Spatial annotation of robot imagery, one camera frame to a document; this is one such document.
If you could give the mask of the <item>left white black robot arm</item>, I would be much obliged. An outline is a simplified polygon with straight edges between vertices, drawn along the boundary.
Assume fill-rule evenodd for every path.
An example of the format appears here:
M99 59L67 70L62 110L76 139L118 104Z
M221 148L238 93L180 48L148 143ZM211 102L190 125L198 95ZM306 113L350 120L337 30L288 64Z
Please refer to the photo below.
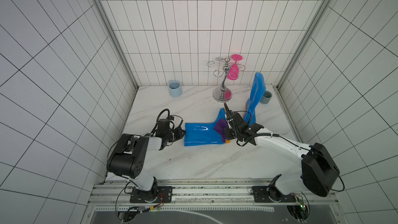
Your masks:
M154 193L157 180L144 169L148 151L162 151L165 147L184 138L183 119L175 125L172 115L156 121L154 129L145 135L123 134L116 142L115 148L108 155L107 172L127 179L142 192Z

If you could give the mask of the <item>purple cloth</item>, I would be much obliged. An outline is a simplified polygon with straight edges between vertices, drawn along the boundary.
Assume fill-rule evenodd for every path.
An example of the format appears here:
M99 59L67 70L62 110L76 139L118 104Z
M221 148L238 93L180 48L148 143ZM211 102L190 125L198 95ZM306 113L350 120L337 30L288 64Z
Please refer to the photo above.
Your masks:
M227 129L227 128L228 128L228 123L224 119L219 119L216 122L216 125L214 127L214 130L221 136L221 141L223 143L225 143L227 141L227 139L226 139L226 131L225 131L225 129Z

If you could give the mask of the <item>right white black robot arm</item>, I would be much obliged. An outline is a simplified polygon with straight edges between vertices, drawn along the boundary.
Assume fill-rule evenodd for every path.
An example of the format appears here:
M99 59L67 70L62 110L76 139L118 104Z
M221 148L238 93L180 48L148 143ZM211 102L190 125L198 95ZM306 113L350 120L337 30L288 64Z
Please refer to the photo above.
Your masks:
M298 168L278 174L269 183L266 196L272 202L299 191L310 191L326 197L340 177L340 170L326 147L320 143L308 145L284 138L270 131L261 133L264 126L248 124L238 112L227 110L227 139L236 139L237 145L252 144L273 151L294 163Z

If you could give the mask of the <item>blue rubber boot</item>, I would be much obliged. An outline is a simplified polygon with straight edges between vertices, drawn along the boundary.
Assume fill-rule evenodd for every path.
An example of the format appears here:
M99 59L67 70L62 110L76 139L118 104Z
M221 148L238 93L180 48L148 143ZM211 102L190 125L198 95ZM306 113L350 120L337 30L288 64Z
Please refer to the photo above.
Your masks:
M221 108L216 120L213 123L186 123L184 137L184 145L201 146L201 145L222 145L230 143L227 140L225 143L221 141L221 136L214 130L216 122L219 119L226 120L226 111Z
M248 124L256 122L255 109L259 104L263 94L266 91L266 85L264 77L261 73L257 72L255 74L254 82L251 87L250 97L246 102L246 110L244 114L244 121Z

